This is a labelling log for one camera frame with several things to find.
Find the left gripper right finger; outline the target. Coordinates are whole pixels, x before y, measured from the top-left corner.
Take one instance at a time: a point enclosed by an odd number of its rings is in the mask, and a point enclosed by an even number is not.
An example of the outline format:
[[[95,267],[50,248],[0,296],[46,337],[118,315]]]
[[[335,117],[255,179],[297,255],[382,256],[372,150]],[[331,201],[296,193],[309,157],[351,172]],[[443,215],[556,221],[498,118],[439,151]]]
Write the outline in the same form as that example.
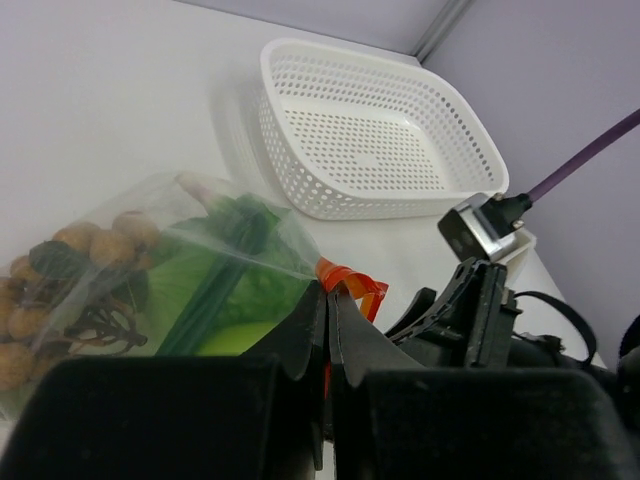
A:
[[[339,479],[635,479],[613,401],[560,369],[426,368],[327,298]]]

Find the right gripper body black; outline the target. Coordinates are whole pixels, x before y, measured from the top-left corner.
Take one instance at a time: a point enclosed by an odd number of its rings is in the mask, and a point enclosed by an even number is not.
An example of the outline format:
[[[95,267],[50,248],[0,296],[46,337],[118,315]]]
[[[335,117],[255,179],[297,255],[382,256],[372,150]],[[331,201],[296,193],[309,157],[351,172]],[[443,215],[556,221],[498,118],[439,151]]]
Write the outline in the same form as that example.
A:
[[[425,367],[504,368],[521,313],[506,277],[503,265],[465,260],[442,292],[419,289],[386,337]]]

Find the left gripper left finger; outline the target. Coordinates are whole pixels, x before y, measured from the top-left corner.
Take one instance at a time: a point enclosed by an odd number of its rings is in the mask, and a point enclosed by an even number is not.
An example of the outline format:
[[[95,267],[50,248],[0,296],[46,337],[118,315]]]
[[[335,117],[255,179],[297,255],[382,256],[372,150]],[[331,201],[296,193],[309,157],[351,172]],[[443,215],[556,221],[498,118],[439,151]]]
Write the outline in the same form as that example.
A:
[[[5,479],[311,479],[323,466],[325,293],[239,356],[54,367],[14,427]]]

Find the clear zip bag orange seal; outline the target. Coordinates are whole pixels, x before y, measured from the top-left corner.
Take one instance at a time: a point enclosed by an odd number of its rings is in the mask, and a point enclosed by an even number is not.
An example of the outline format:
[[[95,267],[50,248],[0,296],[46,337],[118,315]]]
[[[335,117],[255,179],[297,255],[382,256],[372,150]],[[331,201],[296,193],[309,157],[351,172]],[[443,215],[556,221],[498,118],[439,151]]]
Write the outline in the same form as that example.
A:
[[[373,320],[388,287],[323,257],[297,215],[228,181],[155,175],[1,268],[1,417],[84,357],[237,355],[312,283]]]

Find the green fake apple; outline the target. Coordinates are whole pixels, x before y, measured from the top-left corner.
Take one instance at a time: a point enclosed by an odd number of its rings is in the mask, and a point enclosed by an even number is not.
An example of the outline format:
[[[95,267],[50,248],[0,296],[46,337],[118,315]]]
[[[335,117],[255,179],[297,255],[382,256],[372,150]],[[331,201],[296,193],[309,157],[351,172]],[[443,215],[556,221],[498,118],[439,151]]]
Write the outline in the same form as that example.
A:
[[[213,334],[197,350],[198,356],[241,355],[277,326],[273,322],[255,322],[228,326]]]

